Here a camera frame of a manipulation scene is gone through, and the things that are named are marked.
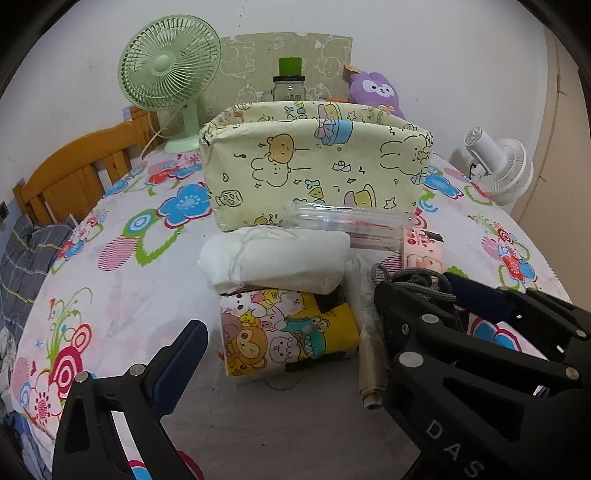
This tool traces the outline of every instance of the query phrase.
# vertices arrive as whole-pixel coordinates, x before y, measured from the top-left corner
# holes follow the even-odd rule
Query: blue gripper pad
[[[160,419],[174,411],[207,349],[207,327],[198,320],[191,320],[177,340],[170,347],[165,348],[176,348],[177,342],[190,328],[192,328],[192,331],[177,348],[154,384],[152,413],[156,419]]]
[[[494,324],[511,318],[515,307],[501,290],[450,273],[443,275],[452,284],[459,307]]]

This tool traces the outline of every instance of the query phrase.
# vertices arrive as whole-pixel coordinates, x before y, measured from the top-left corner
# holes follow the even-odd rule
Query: clear plastic bag
[[[377,208],[290,202],[285,209],[288,226],[346,232],[351,248],[401,251],[404,229],[415,222],[413,215],[395,215]]]

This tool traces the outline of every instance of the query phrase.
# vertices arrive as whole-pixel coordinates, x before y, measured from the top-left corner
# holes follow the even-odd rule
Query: white cloth bundle
[[[207,240],[199,266],[218,294],[250,286],[328,294],[343,280],[349,244],[338,231],[244,227]]]

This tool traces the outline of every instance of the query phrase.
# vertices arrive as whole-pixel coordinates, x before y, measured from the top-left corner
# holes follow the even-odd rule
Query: purple plush toy
[[[390,82],[378,72],[354,73],[349,86],[349,102],[371,105],[404,119],[398,106],[398,94]]]

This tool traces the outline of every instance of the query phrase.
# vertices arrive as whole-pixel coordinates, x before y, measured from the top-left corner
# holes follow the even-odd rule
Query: gray plaid blanket
[[[0,329],[19,342],[29,312],[62,245],[72,234],[64,224],[37,226],[23,215],[0,261]]]

